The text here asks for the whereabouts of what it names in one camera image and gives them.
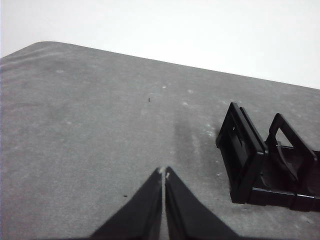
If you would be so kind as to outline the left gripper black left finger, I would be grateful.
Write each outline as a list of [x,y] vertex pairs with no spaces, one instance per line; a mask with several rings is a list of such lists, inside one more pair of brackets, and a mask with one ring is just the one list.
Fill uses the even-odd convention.
[[133,197],[90,237],[93,240],[158,240],[162,208],[162,173],[156,168]]

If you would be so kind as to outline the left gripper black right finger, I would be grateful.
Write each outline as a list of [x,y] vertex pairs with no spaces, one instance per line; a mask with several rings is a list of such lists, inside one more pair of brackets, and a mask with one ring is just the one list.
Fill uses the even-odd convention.
[[165,170],[165,209],[171,240],[240,239],[195,197],[171,167]]

